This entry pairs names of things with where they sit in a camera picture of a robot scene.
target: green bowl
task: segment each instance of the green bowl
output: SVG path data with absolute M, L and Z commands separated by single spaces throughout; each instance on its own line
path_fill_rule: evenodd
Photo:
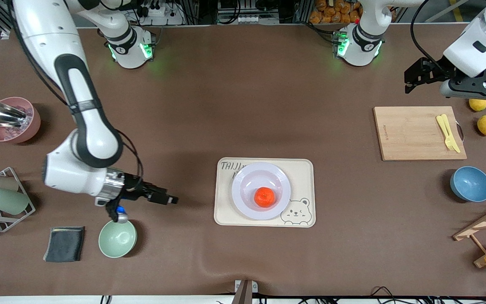
M 100 251 L 108 258 L 121 258 L 135 246 L 136 235 L 136 228 L 129 221 L 124 224 L 110 221 L 100 231 Z

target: dish towel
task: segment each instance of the dish towel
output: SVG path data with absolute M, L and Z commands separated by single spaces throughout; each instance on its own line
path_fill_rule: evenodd
M 63 263 L 80 260 L 85 227 L 52 227 L 45 262 Z

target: white plate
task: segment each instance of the white plate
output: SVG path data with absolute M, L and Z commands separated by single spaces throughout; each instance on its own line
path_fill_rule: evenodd
M 276 201 L 268 208 L 254 202 L 256 190 L 268 187 L 275 193 Z M 292 188 L 286 174 L 277 166 L 256 162 L 245 166 L 232 182 L 232 199 L 243 215 L 254 220 L 270 220 L 279 216 L 290 202 Z

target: pink bowl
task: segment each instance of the pink bowl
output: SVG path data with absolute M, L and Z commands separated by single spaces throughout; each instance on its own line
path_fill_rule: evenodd
M 18 144 L 35 136 L 41 127 L 41 117 L 31 102 L 24 98 L 5 98 L 0 102 L 26 112 L 29 119 L 29 124 L 23 130 L 0 127 L 0 142 Z

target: brown tablecloth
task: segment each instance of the brown tablecloth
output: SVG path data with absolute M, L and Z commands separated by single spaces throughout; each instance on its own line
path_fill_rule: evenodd
M 463 28 L 416 31 L 439 58 Z M 27 98 L 43 119 L 31 142 L 0 144 L 0 169 L 16 169 L 38 208 L 0 233 L 0 295 L 216 294 L 253 279 L 278 296 L 365 296 L 376 285 L 396 295 L 486 296 L 486 268 L 472 264 L 482 253 L 470 240 L 451 240 L 486 213 L 486 202 L 461 204 L 448 188 L 458 167 L 486 172 L 486 137 L 473 127 L 482 114 L 442 97 L 439 84 L 405 95 L 403 72 L 421 57 L 407 25 L 391 26 L 378 58 L 362 68 L 335 60 L 303 26 L 165 29 L 155 61 L 135 70 L 114 63 L 94 30 L 81 35 L 106 114 L 137 145 L 146 181 L 181 199 L 124 202 L 139 241 L 128 257 L 103 256 L 97 237 L 106 212 L 41 180 L 45 155 L 73 119 L 17 41 L 0 42 L 0 99 Z M 427 105 L 453 106 L 468 159 L 383 162 L 372 108 Z M 316 225 L 217 225 L 216 162 L 225 156 L 311 160 Z M 135 160 L 126 152 L 116 166 L 133 172 Z M 50 227 L 68 225 L 86 227 L 81 261 L 44 262 Z M 486 231 L 478 236 L 486 245 Z

